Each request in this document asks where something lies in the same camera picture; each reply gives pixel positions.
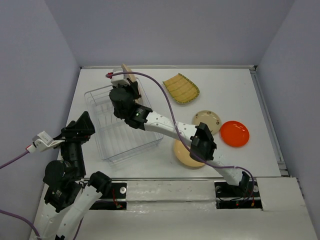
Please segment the beige floral square plate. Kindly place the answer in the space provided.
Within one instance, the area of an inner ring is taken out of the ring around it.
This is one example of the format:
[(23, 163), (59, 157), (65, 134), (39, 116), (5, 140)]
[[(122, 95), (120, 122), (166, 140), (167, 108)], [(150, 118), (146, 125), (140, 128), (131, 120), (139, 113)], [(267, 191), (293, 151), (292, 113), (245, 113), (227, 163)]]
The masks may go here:
[[(121, 68), (122, 68), (123, 72), (126, 72), (126, 73), (127, 73), (127, 72), (132, 72), (132, 69), (129, 68), (129, 67), (128, 67), (126, 64), (124, 64), (124, 63), (121, 64)], [(134, 82), (137, 81), (137, 78), (135, 77), (135, 75), (134, 75), (134, 74), (131, 74), (131, 73), (125, 74), (125, 75), (124, 75), (124, 78), (127, 79), (127, 80), (130, 80), (132, 83), (134, 83)], [(141, 104), (141, 105), (144, 104), (144, 101), (143, 101), (142, 97), (136, 99), (135, 102), (136, 102), (137, 104)]]

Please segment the small beige flower plate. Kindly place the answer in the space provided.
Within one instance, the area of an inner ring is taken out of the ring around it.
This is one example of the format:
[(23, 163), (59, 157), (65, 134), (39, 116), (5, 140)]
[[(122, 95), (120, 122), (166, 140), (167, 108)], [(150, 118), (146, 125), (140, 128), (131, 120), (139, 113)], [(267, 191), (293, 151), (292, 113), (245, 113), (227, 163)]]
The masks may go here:
[(212, 135), (218, 133), (222, 126), (220, 117), (215, 112), (209, 110), (201, 110), (194, 115), (192, 124), (199, 125), (200, 123), (205, 123)]

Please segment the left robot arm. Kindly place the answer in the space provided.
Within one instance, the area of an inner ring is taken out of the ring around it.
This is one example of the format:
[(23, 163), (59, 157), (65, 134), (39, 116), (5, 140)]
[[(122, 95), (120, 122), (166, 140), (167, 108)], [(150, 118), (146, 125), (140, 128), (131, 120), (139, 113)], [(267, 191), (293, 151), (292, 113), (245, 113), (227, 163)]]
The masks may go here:
[(104, 173), (93, 173), (87, 183), (82, 145), (95, 133), (90, 115), (84, 111), (72, 120), (61, 133), (52, 138), (45, 131), (32, 139), (27, 148), (31, 153), (60, 149), (61, 160), (50, 161), (44, 171), (47, 185), (44, 205), (35, 224), (32, 240), (70, 240), (77, 226), (92, 205), (110, 194), (112, 180)]

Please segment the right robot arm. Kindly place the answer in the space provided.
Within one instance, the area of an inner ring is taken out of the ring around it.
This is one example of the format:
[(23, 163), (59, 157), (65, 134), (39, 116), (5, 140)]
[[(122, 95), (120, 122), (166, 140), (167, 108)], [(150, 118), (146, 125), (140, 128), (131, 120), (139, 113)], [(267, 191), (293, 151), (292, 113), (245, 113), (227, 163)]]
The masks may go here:
[(243, 167), (230, 165), (222, 156), (214, 158), (217, 144), (209, 127), (200, 122), (197, 125), (176, 121), (172, 115), (165, 117), (150, 107), (136, 102), (141, 97), (136, 81), (125, 79), (122, 75), (108, 74), (112, 90), (109, 98), (113, 105), (113, 114), (133, 129), (160, 133), (181, 141), (189, 156), (215, 169), (230, 185), (235, 196), (242, 196), (249, 190), (252, 174)]

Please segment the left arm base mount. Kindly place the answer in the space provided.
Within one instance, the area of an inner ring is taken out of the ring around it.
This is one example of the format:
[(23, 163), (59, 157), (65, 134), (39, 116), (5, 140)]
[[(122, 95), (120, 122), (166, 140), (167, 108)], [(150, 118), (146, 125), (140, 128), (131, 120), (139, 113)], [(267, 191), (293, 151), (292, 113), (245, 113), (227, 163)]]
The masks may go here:
[(127, 183), (113, 181), (108, 193), (104, 193), (90, 210), (122, 211), (127, 209)]

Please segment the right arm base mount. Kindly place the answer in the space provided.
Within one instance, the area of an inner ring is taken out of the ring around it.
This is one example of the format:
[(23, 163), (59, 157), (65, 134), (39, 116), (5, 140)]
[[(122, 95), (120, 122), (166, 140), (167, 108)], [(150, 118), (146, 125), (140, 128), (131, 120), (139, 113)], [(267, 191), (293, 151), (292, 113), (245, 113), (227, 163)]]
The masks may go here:
[(214, 187), (218, 210), (263, 208), (257, 181), (254, 181), (254, 186), (250, 181), (245, 191), (224, 181), (215, 182)]

